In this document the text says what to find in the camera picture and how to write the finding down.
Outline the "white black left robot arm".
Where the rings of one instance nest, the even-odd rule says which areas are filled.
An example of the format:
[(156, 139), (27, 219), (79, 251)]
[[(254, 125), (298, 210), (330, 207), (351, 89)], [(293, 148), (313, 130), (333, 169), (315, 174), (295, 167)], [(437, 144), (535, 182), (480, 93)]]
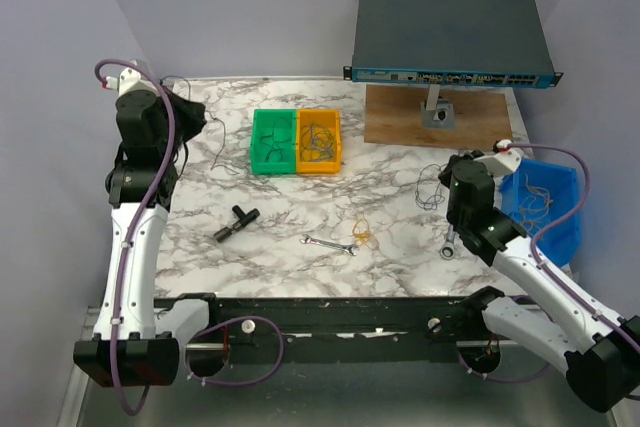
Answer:
[(165, 386), (176, 377), (188, 337), (209, 342), (222, 327), (220, 315), (202, 300), (181, 300), (163, 314), (154, 309), (175, 165), (165, 167), (153, 194), (147, 190), (163, 157), (175, 158), (202, 131), (205, 107), (169, 90), (136, 90), (117, 99), (116, 123), (121, 143), (105, 180), (113, 230), (107, 286), (92, 336), (75, 344), (73, 360), (102, 387), (114, 385), (113, 369), (124, 387)]

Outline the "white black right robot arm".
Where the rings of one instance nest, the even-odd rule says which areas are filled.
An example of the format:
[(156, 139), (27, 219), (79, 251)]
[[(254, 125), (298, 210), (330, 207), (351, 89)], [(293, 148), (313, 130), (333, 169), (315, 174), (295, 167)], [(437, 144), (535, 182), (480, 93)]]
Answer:
[(518, 343), (563, 374), (584, 404), (605, 413), (639, 386), (639, 319), (587, 293), (542, 253), (537, 236), (495, 207), (494, 180), (518, 170), (521, 147), (505, 139), (489, 155), (452, 155), (439, 180), (449, 191), (447, 221), (463, 245), (545, 314), (496, 296), (464, 309), (460, 326), (474, 339), (491, 332)]

